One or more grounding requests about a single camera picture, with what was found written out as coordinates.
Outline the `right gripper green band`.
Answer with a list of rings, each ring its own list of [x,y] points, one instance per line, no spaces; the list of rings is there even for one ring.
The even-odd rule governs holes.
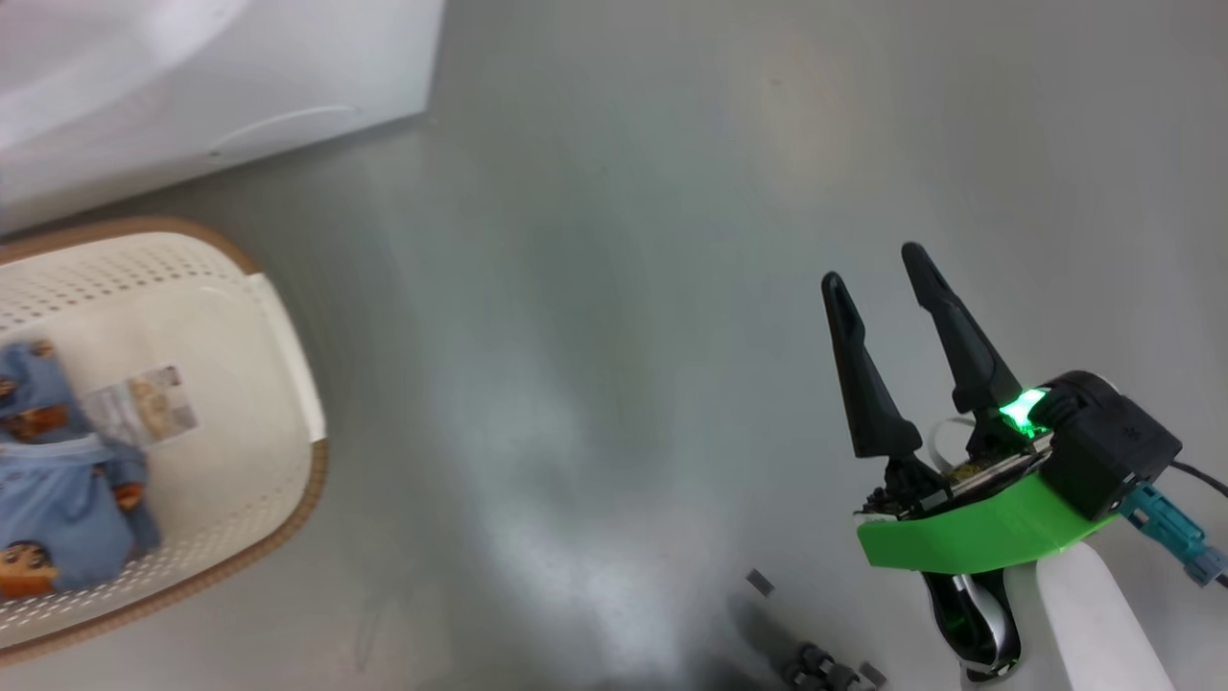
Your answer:
[[[923,245],[904,244],[903,261],[943,346],[957,411],[1016,401],[1017,376]],[[963,481],[921,461],[919,430],[865,349],[865,323],[840,274],[823,276],[822,295],[853,457],[887,461],[885,482],[857,514],[865,558],[923,577],[965,685],[1106,682],[1111,655],[1094,628],[1117,616],[1119,592],[1086,541],[1110,517],[1087,519],[1043,480],[1044,436]]]

